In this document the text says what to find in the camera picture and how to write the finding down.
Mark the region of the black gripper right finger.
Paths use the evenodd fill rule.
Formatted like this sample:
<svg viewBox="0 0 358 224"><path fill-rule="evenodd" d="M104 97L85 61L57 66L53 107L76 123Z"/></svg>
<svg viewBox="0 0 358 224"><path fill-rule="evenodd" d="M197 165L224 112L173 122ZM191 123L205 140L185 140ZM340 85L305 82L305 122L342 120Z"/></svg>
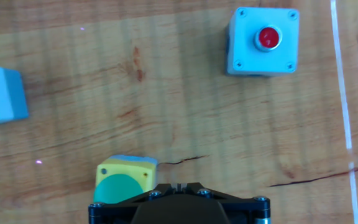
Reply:
<svg viewBox="0 0 358 224"><path fill-rule="evenodd" d="M183 205L195 216L210 218L211 223L271 224L270 199L266 196L239 198L208 189L199 182L179 184L178 192L186 197Z"/></svg>

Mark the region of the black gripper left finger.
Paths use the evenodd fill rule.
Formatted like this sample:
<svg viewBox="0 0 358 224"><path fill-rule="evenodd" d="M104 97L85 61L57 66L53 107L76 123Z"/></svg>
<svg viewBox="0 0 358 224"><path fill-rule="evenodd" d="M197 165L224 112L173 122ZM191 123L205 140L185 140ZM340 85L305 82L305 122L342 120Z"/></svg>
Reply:
<svg viewBox="0 0 358 224"><path fill-rule="evenodd" d="M102 224L109 223L109 219L116 216L134 215L138 207L143 203L173 195L180 191L180 184L158 184L154 189L129 198L119 203L94 202L88 205L88 223Z"/></svg>

